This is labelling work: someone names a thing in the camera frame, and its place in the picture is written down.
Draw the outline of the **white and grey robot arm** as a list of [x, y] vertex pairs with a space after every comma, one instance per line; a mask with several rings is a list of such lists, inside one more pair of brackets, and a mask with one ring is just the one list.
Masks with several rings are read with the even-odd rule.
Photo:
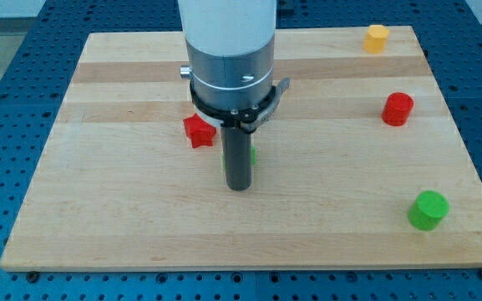
[[245, 110], [270, 92], [277, 0], [179, 0], [191, 86], [218, 110]]

